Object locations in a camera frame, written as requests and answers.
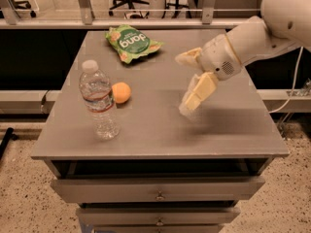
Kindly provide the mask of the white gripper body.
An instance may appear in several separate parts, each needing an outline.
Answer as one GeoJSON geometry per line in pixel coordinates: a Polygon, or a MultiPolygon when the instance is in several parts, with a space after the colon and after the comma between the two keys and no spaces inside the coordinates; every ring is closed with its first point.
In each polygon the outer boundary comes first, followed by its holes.
{"type": "Polygon", "coordinates": [[[241,71],[241,63],[226,34],[206,43],[198,60],[204,71],[214,73],[220,81],[228,80],[241,71]]]}

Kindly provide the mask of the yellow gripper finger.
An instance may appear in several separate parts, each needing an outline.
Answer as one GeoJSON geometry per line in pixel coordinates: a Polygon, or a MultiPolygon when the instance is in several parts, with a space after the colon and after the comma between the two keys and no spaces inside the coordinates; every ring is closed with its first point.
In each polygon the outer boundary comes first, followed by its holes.
{"type": "Polygon", "coordinates": [[[184,66],[190,66],[192,68],[201,70],[202,66],[199,63],[199,56],[201,54],[202,48],[195,48],[183,53],[178,54],[175,60],[178,64],[184,66]]]}
{"type": "Polygon", "coordinates": [[[217,88],[218,78],[212,72],[205,72],[202,75],[194,75],[184,94],[179,111],[183,116],[188,116],[207,99],[217,88]]]}

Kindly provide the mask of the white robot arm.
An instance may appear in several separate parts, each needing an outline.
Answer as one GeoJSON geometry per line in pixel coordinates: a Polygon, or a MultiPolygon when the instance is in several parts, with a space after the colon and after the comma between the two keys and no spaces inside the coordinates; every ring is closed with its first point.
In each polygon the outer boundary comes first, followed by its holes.
{"type": "Polygon", "coordinates": [[[180,113],[190,115],[218,82],[235,76],[244,66],[299,47],[311,48],[311,0],[262,0],[258,17],[176,56],[177,63],[202,72],[190,80],[180,113]]]}

